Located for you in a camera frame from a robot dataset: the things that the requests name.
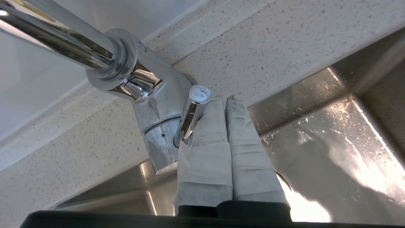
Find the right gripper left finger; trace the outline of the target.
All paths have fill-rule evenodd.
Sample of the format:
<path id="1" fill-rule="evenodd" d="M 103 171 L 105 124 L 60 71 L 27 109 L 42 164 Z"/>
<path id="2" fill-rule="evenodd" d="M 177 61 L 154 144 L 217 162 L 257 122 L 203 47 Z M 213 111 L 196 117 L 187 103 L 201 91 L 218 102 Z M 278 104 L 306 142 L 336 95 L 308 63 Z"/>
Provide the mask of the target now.
<path id="1" fill-rule="evenodd" d="M 191 143 L 180 143 L 175 214 L 179 216 L 190 207 L 211 209 L 232 200 L 231 163 L 223 98 L 217 96 L 208 102 Z"/>

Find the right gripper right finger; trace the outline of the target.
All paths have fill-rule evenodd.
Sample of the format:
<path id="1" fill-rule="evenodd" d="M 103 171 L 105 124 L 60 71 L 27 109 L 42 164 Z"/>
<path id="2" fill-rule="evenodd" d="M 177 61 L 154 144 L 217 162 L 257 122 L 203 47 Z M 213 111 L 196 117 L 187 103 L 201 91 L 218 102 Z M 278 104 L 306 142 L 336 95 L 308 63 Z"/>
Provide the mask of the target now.
<path id="1" fill-rule="evenodd" d="M 290 219 L 290 206 L 243 102 L 227 98 L 227 138 L 232 157 L 233 199 L 259 219 Z"/>

